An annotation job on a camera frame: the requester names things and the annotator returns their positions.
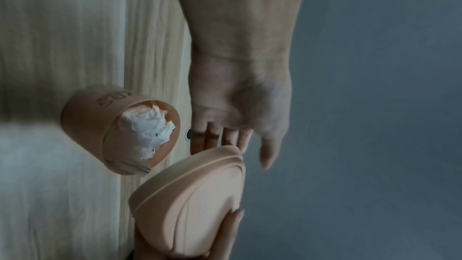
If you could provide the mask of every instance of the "round lid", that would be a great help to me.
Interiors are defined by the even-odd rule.
[[[152,177],[128,203],[151,246],[169,256],[196,257],[210,250],[223,218],[239,208],[244,178],[237,147],[213,148]]]

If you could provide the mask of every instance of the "forearm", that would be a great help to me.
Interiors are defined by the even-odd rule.
[[[180,0],[193,49],[216,57],[288,56],[301,0]]]

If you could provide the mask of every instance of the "wood grain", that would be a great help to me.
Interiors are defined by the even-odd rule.
[[[189,62],[183,54],[191,46],[188,29],[178,0],[127,0],[125,87],[173,105],[182,123],[190,124],[191,106],[187,75]],[[148,176],[123,177],[120,195],[119,242],[122,257],[133,249],[134,222],[128,209],[128,198],[147,178],[180,158],[189,155],[189,145],[182,134],[170,157],[156,166]]]
[[[0,0],[0,259],[116,259],[120,177],[66,137],[77,89],[123,85],[125,0]]]

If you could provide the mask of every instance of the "beige lid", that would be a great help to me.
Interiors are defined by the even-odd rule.
[[[174,257],[206,254],[221,221],[239,208],[245,167],[235,146],[213,148],[155,175],[128,203],[146,241]]]
[[[172,151],[180,136],[181,120],[178,112],[171,105],[152,100],[150,97],[115,86],[93,86],[77,92],[66,104],[61,113],[61,125],[64,132],[84,149],[102,161],[108,169],[120,175],[133,175],[115,168],[104,159],[103,139],[117,116],[126,109],[145,104],[157,105],[166,110],[166,120],[175,125],[170,140],[155,151],[149,159],[154,167],[164,160]]]

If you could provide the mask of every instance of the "crumpled tissue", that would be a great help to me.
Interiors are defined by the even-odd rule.
[[[124,111],[104,138],[104,158],[114,167],[147,174],[148,159],[170,139],[175,128],[172,121],[165,120],[166,114],[156,105],[152,108],[140,105]]]

